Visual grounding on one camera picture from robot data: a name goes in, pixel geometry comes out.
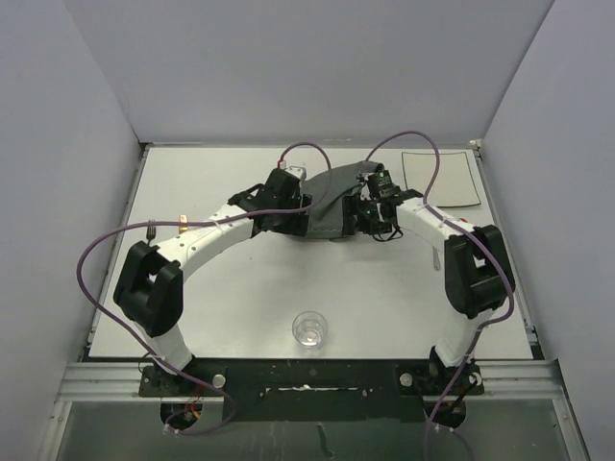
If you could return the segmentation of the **grey cloth placemat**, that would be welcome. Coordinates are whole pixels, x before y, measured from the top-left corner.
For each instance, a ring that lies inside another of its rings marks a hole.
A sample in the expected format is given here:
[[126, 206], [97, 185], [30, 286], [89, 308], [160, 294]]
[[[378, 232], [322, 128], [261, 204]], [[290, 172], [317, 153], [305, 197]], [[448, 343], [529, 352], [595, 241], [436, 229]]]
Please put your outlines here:
[[383, 169], [374, 161], [359, 161], [334, 167], [332, 175], [323, 172], [305, 181], [303, 192], [313, 202], [321, 201], [308, 212], [306, 239], [331, 240], [354, 236], [357, 233], [353, 198], [363, 188], [359, 177]]

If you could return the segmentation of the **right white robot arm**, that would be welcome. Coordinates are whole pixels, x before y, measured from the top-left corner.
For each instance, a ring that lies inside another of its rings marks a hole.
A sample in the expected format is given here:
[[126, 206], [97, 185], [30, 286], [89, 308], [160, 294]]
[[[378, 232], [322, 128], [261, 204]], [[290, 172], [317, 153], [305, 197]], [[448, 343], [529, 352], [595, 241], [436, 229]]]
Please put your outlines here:
[[431, 206], [415, 190], [395, 185], [372, 186], [342, 201], [344, 231], [365, 233], [383, 243], [402, 235], [425, 242], [440, 259], [440, 274], [411, 267], [411, 311], [426, 315], [432, 352], [438, 362], [428, 368], [430, 386], [451, 392], [462, 380], [466, 362], [486, 326], [498, 322], [502, 305], [514, 308], [515, 280], [501, 231], [477, 226]]

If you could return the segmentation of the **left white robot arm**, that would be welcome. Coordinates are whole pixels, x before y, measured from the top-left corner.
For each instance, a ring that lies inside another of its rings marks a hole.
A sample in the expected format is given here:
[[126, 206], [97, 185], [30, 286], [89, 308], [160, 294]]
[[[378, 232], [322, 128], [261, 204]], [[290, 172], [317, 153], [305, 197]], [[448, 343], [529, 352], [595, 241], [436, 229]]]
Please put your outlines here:
[[311, 198], [301, 193], [306, 176], [303, 167], [274, 169], [265, 183], [233, 195], [210, 217], [212, 226], [187, 230], [153, 246], [139, 241], [128, 251], [113, 301], [154, 351], [163, 369], [161, 383], [173, 394], [187, 393], [196, 379], [188, 365], [193, 354], [179, 327], [185, 281], [225, 250], [263, 231], [302, 229], [305, 212], [271, 211], [308, 206]]

